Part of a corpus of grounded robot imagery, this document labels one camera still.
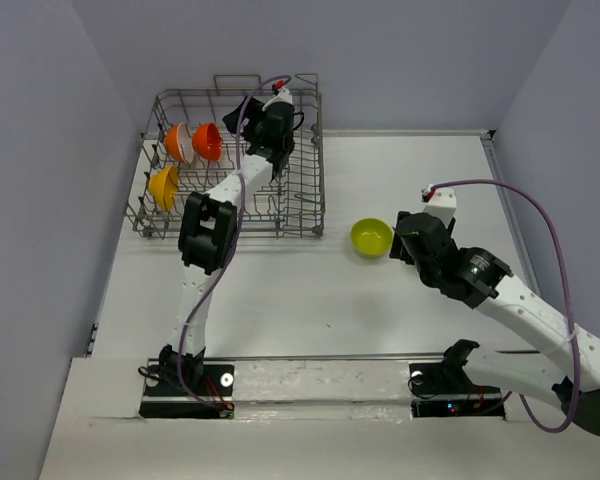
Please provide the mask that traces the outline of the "lime green bowl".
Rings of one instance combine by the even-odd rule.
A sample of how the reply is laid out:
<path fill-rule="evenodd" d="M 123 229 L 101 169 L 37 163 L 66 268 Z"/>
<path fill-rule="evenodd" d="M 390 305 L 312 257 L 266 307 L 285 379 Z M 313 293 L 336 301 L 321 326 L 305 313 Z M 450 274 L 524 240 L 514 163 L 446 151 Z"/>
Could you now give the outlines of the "lime green bowl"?
<path fill-rule="evenodd" d="M 379 258 L 391 248 L 393 229 L 380 219 L 364 218 L 351 227 L 350 239 L 355 252 L 360 256 Z"/>

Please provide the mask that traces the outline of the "red orange bowl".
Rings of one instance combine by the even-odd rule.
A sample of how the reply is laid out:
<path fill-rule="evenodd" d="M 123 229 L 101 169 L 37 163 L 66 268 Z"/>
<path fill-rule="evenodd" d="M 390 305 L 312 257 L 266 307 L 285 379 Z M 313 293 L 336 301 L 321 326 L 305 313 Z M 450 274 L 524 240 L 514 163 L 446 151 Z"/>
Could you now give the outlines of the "red orange bowl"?
<path fill-rule="evenodd" d="M 200 125 L 192 136 L 194 152 L 204 160 L 218 161 L 222 156 L 223 139 L 214 123 Z"/>

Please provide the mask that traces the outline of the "white bowl orange outside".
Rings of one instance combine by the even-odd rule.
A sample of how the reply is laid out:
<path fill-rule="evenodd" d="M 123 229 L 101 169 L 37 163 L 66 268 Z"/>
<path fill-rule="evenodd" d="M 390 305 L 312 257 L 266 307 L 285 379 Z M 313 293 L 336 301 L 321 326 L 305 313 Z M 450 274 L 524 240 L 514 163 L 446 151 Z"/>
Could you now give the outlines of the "white bowl orange outside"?
<path fill-rule="evenodd" d="M 164 137 L 163 145 L 171 159 L 186 164 L 194 161 L 192 135 L 186 123 L 179 123 L 171 127 Z"/>

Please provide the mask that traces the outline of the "yellow bowl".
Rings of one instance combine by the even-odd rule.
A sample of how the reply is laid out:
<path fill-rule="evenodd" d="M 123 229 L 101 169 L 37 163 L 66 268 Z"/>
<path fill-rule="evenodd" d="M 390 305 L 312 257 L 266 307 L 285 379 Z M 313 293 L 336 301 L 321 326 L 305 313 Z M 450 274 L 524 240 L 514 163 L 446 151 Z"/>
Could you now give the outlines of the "yellow bowl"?
<path fill-rule="evenodd" d="M 178 191 L 179 171 L 176 166 L 165 167 L 149 178 L 148 192 L 164 212 L 170 212 L 174 208 Z"/>

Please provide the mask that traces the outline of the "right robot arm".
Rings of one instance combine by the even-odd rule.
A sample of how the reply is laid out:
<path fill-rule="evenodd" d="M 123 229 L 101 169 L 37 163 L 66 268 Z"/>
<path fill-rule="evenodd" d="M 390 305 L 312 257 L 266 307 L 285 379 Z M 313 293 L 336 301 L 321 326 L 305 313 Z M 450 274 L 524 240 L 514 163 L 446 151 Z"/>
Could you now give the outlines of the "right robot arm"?
<path fill-rule="evenodd" d="M 495 320 L 536 351 L 503 354 L 461 339 L 424 369 L 421 386 L 462 392 L 474 384 L 520 393 L 600 437 L 600 338 L 570 325 L 489 251 L 457 247 L 429 213 L 398 213 L 390 255 L 414 265 L 425 286 Z"/>

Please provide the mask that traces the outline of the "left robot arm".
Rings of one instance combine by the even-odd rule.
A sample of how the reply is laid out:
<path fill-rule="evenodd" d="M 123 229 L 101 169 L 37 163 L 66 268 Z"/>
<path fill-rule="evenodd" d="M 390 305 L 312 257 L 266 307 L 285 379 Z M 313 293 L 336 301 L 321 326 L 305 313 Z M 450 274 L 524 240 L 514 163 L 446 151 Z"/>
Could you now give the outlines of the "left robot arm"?
<path fill-rule="evenodd" d="M 287 165 L 295 147 L 299 113 L 281 88 L 266 102 L 246 97 L 223 118 L 235 140 L 236 168 L 215 187 L 188 196 L 178 237 L 183 263 L 180 305 L 168 343 L 158 355 L 158 374 L 175 392 L 204 405 L 199 388 L 206 350 L 206 321 L 213 291 L 235 255 L 246 202 Z"/>

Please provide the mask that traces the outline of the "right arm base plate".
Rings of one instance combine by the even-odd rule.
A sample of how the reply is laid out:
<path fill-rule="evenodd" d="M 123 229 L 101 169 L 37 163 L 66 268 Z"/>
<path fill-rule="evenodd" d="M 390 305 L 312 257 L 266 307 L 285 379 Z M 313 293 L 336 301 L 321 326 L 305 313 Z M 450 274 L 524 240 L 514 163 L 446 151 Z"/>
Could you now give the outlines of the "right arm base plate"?
<path fill-rule="evenodd" d="M 499 388 L 475 385 L 463 371 L 442 363 L 410 364 L 407 387 L 416 419 L 506 416 Z"/>

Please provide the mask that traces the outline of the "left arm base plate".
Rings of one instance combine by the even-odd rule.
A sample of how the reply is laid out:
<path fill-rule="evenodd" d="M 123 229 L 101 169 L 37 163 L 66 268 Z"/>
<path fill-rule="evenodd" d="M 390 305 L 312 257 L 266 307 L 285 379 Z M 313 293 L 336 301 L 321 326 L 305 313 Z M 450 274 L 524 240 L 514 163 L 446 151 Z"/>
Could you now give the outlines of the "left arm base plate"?
<path fill-rule="evenodd" d="M 189 387 L 192 396 L 177 377 L 163 374 L 157 363 L 140 366 L 143 393 L 139 415 L 144 419 L 232 419 L 235 406 L 233 389 L 235 366 L 211 363 L 204 367 L 202 377 Z"/>

